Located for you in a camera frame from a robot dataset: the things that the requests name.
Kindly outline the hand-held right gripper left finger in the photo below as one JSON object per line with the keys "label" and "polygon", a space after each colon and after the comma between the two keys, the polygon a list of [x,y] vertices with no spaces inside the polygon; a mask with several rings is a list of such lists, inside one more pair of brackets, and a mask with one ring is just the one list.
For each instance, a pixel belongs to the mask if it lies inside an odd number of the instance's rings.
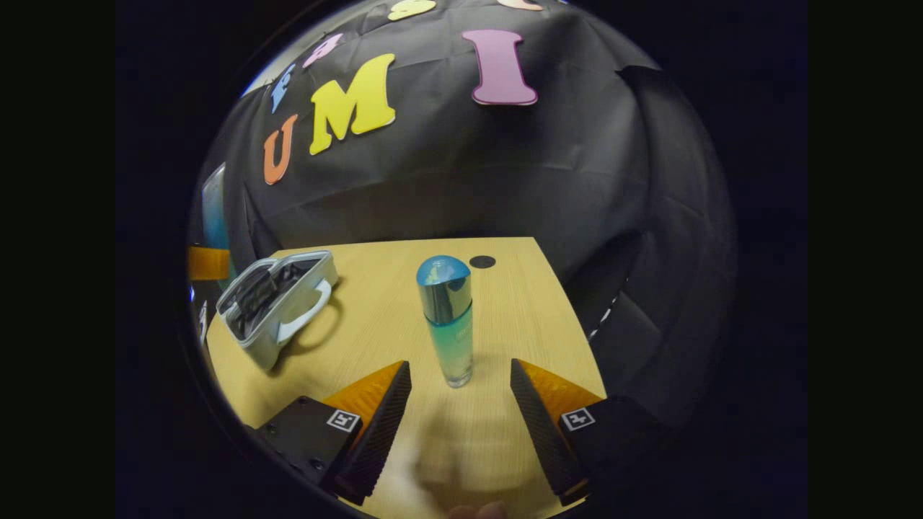
{"label": "hand-held right gripper left finger", "polygon": [[297,397],[252,434],[300,480],[362,505],[378,484],[411,391],[411,365],[399,361],[326,399]]}

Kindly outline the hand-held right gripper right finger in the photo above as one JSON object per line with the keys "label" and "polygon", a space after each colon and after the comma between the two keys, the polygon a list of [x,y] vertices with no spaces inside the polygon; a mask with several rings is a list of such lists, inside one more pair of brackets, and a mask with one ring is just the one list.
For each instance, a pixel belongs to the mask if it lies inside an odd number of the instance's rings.
{"label": "hand-held right gripper right finger", "polygon": [[511,359],[510,388],[561,505],[640,482],[676,436],[631,398],[602,398],[522,359]]}

